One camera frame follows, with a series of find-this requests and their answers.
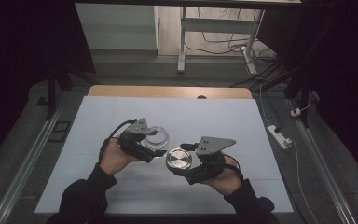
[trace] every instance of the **forearm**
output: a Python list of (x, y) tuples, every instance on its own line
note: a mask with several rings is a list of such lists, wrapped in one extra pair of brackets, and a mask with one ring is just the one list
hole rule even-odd
[(86, 223), (101, 217), (106, 210), (105, 192), (117, 183), (97, 163), (87, 180), (77, 180), (62, 195), (60, 211), (51, 223)]
[(224, 197), (238, 214), (240, 223), (279, 223), (270, 212), (274, 209), (273, 202), (267, 198), (258, 199), (248, 179), (232, 194)]

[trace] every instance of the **white power adapter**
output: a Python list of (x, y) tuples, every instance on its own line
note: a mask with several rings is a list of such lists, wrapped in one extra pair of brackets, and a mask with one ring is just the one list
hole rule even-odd
[(297, 117), (297, 116), (301, 115), (301, 110), (299, 108), (291, 110), (290, 114), (292, 115), (293, 118)]
[(274, 137), (275, 141), (279, 144), (282, 149), (287, 149), (292, 146), (292, 140), (290, 138), (284, 138), (281, 132), (275, 132), (277, 127), (270, 125), (267, 127), (269, 133)]

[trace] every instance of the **person's right arm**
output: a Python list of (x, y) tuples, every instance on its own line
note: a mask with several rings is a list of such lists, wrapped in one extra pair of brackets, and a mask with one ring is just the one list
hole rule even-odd
[[(230, 157), (225, 157), (226, 163), (236, 166)], [(271, 214), (274, 203), (268, 198), (257, 198), (249, 179), (240, 180), (237, 173), (224, 169), (216, 178), (201, 182), (208, 185), (224, 196), (237, 212), (240, 224), (276, 224), (278, 219)]]

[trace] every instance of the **aluminum profile rail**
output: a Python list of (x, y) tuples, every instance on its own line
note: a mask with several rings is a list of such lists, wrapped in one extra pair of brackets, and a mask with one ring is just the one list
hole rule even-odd
[[(286, 102), (293, 108), (290, 100), (286, 100)], [(312, 156), (315, 166), (318, 169), (322, 180), (324, 181), (324, 185), (326, 186), (327, 191), (329, 192), (333, 200), (334, 206), (337, 209), (338, 215), (340, 216), (342, 223), (356, 224), (357, 222), (353, 215), (353, 212), (347, 200), (345, 199), (341, 188), (331, 174), (330, 169), (328, 168), (328, 165), (324, 160), (324, 156), (322, 155), (321, 150), (316, 144), (316, 141), (314, 140), (310, 129), (307, 129), (299, 119), (296, 120), (296, 124), (305, 143), (308, 146), (310, 155)]]
[(7, 188), (5, 195), (2, 197), (0, 202), (0, 223), (7, 222), (7, 219), (10, 216), (10, 213), (13, 210), (17, 200), (19, 199), (28, 177), (34, 169), (34, 165), (36, 164), (36, 161), (39, 158), (43, 147), (48, 141), (51, 130), (54, 128), (54, 125), (60, 116), (63, 105), (67, 99), (68, 93), (63, 92), (59, 98), (57, 110), (52, 115), (51, 119), (45, 122), (43, 129), (34, 141), (34, 144), (29, 150), (28, 154), (25, 156), (19, 171), (14, 176), (13, 180)]

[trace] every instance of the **white wall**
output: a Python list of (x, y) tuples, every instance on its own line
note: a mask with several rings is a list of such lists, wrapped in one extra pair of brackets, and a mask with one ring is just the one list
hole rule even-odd
[(153, 6), (78, 4), (89, 49), (157, 49), (158, 14)]

